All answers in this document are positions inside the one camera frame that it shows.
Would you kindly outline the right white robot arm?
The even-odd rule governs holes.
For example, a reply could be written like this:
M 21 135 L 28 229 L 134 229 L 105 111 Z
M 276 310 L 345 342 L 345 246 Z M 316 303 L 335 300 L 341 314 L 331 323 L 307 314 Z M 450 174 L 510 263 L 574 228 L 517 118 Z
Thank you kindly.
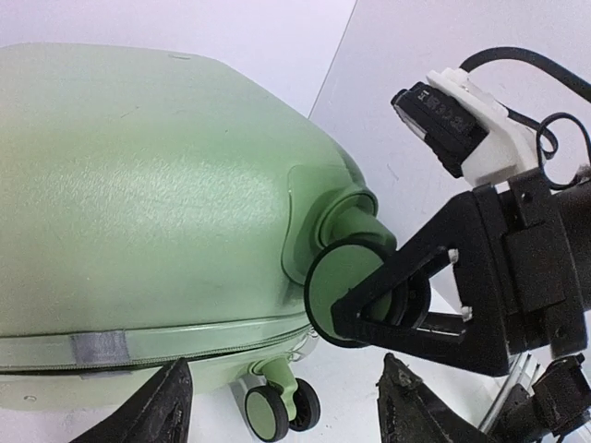
M 549 347 L 533 397 L 505 419 L 506 437 L 564 437 L 584 423 L 582 372 L 590 308 L 590 183 L 553 190 L 536 168 L 505 192 L 479 186 L 453 197 L 398 252 L 332 305 L 335 332 L 489 376 L 511 358 Z M 416 277 L 451 268 L 463 313 L 428 313 L 426 325 L 391 325 L 369 306 Z

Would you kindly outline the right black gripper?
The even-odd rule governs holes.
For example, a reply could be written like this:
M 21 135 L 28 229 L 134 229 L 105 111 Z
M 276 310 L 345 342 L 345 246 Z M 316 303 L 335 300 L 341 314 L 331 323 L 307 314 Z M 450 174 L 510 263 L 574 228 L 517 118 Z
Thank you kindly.
M 382 267 L 332 307 L 347 339 L 406 353 L 466 371 L 501 377 L 511 355 L 548 346 L 553 357 L 587 346 L 582 278 L 588 266 L 575 252 L 589 238 L 574 211 L 552 193 L 539 170 L 512 178 L 507 191 L 492 186 L 464 192 L 446 203 Z M 430 278 L 453 266 L 461 305 L 472 317 L 459 335 L 367 321 L 361 311 L 417 274 Z

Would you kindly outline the green hard-shell suitcase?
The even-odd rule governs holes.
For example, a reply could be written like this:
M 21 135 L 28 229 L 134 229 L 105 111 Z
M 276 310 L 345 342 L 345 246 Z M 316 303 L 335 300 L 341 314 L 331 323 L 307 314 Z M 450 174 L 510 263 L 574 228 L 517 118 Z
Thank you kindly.
M 336 141 L 217 60 L 3 47 L 2 407 L 115 404 L 184 358 L 195 393 L 262 378 L 261 440 L 313 428 L 310 292 L 395 249 L 378 210 Z

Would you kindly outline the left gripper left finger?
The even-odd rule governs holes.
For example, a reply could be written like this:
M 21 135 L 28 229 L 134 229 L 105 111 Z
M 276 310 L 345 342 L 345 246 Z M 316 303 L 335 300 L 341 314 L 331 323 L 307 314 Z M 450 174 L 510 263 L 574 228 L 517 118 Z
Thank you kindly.
M 180 358 L 164 365 L 117 410 L 76 442 L 186 442 L 192 409 L 192 377 Z

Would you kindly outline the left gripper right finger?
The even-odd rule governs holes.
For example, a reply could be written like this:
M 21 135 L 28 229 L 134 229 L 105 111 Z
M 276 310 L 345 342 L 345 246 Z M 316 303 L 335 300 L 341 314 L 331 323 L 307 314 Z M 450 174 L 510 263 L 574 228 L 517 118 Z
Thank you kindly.
M 377 383 L 382 443 L 481 443 L 494 439 L 455 413 L 393 353 Z

